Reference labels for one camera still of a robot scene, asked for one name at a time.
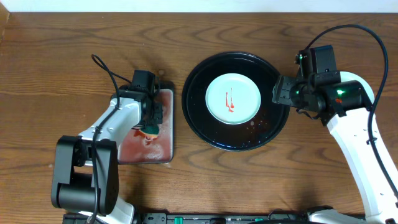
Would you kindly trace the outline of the green yellow sponge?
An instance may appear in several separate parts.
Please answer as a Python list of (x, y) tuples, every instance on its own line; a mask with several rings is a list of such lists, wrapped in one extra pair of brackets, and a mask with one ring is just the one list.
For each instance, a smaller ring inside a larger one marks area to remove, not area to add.
[(141, 128), (139, 132), (142, 133), (146, 138), (157, 138), (160, 133), (160, 128), (157, 124), (150, 125)]

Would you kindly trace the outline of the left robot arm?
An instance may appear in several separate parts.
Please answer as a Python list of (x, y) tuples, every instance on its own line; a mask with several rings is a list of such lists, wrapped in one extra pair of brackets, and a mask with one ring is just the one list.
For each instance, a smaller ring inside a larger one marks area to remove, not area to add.
[(119, 196), (118, 148), (127, 134), (162, 120), (159, 87), (116, 90), (106, 111), (77, 136), (55, 147), (51, 202), (87, 216), (87, 223), (133, 223), (135, 209)]

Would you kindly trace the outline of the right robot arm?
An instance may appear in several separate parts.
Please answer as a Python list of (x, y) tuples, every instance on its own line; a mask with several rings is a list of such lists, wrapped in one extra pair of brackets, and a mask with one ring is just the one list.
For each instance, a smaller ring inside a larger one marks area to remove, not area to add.
[(332, 70), (280, 76), (273, 102), (314, 112), (341, 148), (361, 195), (366, 223), (397, 223), (397, 168), (379, 132), (370, 85), (351, 72)]

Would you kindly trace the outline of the mint plate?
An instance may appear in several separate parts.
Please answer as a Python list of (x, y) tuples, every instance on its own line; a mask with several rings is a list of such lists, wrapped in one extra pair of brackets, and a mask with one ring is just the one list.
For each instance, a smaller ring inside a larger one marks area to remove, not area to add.
[(371, 86), (367, 83), (367, 81), (363, 78), (361, 78), (359, 75), (351, 72), (346, 72), (346, 71), (341, 71), (340, 72), (340, 77), (342, 82), (348, 82), (348, 81), (358, 81), (364, 88), (367, 96), (369, 97), (371, 103), (374, 103), (375, 96), (374, 92), (371, 88)]
[(226, 73), (215, 78), (206, 89), (205, 103), (210, 114), (224, 124), (243, 124), (259, 111), (261, 94), (250, 78)]

